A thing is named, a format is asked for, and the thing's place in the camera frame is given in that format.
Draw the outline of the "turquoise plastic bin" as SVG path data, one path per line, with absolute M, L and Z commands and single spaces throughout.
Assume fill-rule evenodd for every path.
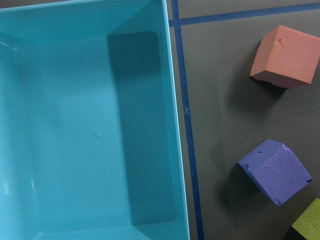
M 0 237 L 190 237 L 167 4 L 0 11 Z

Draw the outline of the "purple foam block left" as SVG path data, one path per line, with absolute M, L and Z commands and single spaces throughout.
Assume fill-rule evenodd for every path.
M 271 139 L 259 144 L 238 164 L 262 194 L 277 207 L 313 180 L 290 148 Z

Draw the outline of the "orange foam block left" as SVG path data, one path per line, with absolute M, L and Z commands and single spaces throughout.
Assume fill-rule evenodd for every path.
M 285 89 L 310 85 L 319 58 L 319 37 L 279 25 L 261 40 L 250 77 Z

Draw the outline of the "yellow-green foam block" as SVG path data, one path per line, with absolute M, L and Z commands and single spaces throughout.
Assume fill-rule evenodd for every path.
M 291 226 L 306 240 L 319 240 L 320 200 L 315 198 Z

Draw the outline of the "blue tape line upper horizontal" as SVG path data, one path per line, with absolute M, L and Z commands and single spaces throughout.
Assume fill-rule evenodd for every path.
M 179 20 L 169 20 L 168 23 L 170 27 L 174 27 L 176 24 L 179 24 L 180 26 L 186 26 L 186 25 L 202 24 L 202 23 L 209 23 L 209 22 L 227 21 L 227 20 L 233 20 L 233 19 L 253 18 L 253 17 L 261 17 L 261 16 L 268 16 L 268 15 L 276 15 L 276 14 L 312 11 L 312 10 L 319 10 L 319 9 L 320 9 L 320 3 L 316 2 L 316 3 L 308 3 L 308 4 L 291 5 L 291 6 L 281 6 L 281 7 L 245 10 L 245 11 L 237 11 L 237 12 L 229 12 L 229 13 L 219 13 L 219 14 L 204 15 L 204 16 L 194 16 L 194 17 L 180 18 Z

